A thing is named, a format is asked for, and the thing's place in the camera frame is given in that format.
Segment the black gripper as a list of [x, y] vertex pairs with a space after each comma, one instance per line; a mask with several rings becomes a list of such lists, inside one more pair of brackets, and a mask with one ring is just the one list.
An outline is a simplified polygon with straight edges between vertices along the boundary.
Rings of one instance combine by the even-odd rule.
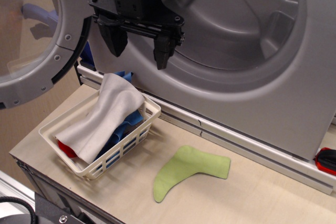
[[154, 40], [157, 69], [165, 69], [174, 54], [174, 44], [184, 41], [184, 19], [162, 0], [90, 0], [95, 22], [110, 52], [119, 57], [128, 44], [127, 32]]

